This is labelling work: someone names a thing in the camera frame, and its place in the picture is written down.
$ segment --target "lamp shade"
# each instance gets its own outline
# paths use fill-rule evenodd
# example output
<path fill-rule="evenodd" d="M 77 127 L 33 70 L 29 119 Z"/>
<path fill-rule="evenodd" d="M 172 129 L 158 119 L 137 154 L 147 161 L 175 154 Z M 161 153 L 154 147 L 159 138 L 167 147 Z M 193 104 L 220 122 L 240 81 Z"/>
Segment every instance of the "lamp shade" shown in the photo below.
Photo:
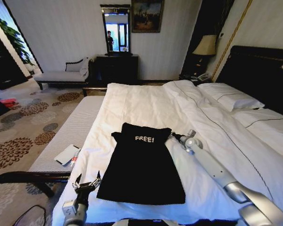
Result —
<path fill-rule="evenodd" d="M 216 42 L 216 35 L 204 35 L 194 50 L 193 54 L 196 55 L 215 55 L 215 42 Z"/>

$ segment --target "bed bench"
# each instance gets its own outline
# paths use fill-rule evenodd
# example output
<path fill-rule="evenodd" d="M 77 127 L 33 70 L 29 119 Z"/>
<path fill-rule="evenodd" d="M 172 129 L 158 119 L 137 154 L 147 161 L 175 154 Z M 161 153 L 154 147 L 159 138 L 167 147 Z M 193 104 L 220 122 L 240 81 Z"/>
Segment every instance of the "bed bench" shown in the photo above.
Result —
<path fill-rule="evenodd" d="M 48 197 L 54 192 L 45 184 L 65 183 L 71 173 L 70 163 L 65 166 L 54 161 L 60 152 L 70 144 L 82 147 L 99 112 L 104 96 L 85 97 L 74 109 L 69 118 L 42 151 L 27 172 L 14 171 L 0 175 L 3 183 L 32 183 Z"/>

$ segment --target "floral carpet pattern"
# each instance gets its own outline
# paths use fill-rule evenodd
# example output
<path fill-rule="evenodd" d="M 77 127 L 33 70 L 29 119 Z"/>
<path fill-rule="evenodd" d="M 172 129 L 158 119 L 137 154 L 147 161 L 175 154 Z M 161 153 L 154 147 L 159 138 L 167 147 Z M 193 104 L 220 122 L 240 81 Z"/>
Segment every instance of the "floral carpet pattern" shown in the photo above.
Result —
<path fill-rule="evenodd" d="M 89 95 L 105 95 L 91 91 Z M 16 104 L 0 116 L 0 174 L 27 171 L 63 123 L 83 99 L 81 88 L 56 88 L 28 82 L 0 90 L 0 99 L 15 98 Z M 52 210 L 64 189 L 63 184 L 50 183 L 55 192 L 48 198 L 32 184 L 0 184 L 0 226 L 13 225 L 30 207 L 46 208 L 46 225 L 51 225 Z M 18 223 L 19 226 L 41 226 L 41 209 L 33 208 Z"/>

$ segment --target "white pillow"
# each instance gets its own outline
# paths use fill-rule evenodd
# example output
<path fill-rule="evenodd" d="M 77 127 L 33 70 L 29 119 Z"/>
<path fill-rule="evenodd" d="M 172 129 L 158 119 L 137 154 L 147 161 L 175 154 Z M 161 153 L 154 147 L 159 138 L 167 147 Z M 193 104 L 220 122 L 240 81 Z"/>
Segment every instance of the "white pillow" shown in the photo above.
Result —
<path fill-rule="evenodd" d="M 237 112 L 233 116 L 248 131 L 283 155 L 283 115 L 259 109 Z"/>
<path fill-rule="evenodd" d="M 80 74 L 85 78 L 87 78 L 89 75 L 88 65 L 89 65 L 89 58 L 84 58 L 80 68 Z"/>
<path fill-rule="evenodd" d="M 66 72 L 78 72 L 78 71 L 80 71 L 82 64 L 84 62 L 84 59 L 85 58 L 83 58 L 82 60 L 79 60 L 77 62 L 67 62 L 65 71 Z"/>
<path fill-rule="evenodd" d="M 264 104 L 224 83 L 204 83 L 198 87 L 231 112 L 235 108 L 261 108 Z"/>

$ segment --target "potted plant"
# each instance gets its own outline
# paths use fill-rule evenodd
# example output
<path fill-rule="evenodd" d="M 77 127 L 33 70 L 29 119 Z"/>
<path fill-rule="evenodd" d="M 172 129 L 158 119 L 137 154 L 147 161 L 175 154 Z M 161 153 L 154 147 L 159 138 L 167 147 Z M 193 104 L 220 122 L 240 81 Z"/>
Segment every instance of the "potted plant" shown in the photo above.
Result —
<path fill-rule="evenodd" d="M 18 31 L 8 26 L 8 23 L 0 19 L 0 27 L 6 34 L 8 40 L 14 47 L 15 51 L 18 53 L 22 62 L 25 64 L 28 71 L 33 71 L 34 64 L 31 62 L 29 53 L 25 51 L 24 43 L 20 38 L 21 35 Z"/>

